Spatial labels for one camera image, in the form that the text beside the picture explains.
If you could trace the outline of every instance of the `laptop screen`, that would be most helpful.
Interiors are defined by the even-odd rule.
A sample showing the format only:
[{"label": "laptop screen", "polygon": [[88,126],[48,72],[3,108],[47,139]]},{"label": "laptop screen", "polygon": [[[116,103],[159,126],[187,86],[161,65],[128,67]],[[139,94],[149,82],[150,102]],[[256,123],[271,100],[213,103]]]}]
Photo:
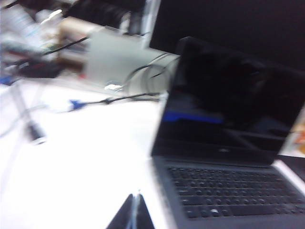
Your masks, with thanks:
[{"label": "laptop screen", "polygon": [[185,38],[153,155],[271,163],[305,100],[305,73]]}]

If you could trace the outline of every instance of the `laptop keyboard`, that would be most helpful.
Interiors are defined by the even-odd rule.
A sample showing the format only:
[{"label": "laptop keyboard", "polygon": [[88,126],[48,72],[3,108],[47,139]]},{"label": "laptop keyboard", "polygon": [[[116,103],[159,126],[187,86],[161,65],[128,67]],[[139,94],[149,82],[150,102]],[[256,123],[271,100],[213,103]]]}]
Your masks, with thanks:
[{"label": "laptop keyboard", "polygon": [[188,218],[305,214],[305,202],[276,174],[169,167]]}]

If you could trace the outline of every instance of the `black monitor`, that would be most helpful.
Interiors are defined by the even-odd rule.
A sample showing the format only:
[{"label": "black monitor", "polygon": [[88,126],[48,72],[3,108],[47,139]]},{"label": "black monitor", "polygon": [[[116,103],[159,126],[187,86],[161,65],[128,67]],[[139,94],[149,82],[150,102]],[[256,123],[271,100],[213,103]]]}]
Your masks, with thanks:
[{"label": "black monitor", "polygon": [[150,47],[192,36],[305,70],[303,0],[162,0]]}]

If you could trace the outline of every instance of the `laptop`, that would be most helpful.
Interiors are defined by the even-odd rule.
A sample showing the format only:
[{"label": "laptop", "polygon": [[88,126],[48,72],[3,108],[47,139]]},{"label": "laptop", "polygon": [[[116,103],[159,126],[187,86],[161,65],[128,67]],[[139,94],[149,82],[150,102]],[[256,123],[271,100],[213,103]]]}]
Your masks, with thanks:
[{"label": "laptop", "polygon": [[305,74],[195,38],[152,147],[179,229],[304,229],[305,197],[271,166],[305,100]]}]

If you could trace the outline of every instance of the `white desk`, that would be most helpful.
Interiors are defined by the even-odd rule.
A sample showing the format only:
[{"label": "white desk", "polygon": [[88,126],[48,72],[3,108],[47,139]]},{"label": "white desk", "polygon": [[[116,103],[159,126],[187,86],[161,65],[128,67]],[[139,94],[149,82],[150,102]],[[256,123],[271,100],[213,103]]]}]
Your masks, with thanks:
[{"label": "white desk", "polygon": [[[30,104],[39,85],[22,90]],[[43,98],[100,100],[98,93],[48,85]],[[1,104],[1,123],[16,114]],[[54,114],[33,112],[48,140],[33,146],[22,121],[0,139],[2,229],[103,229],[138,189],[156,229],[173,229],[153,177],[150,147],[160,118],[154,102],[117,102]],[[305,184],[276,162],[305,191]]]}]

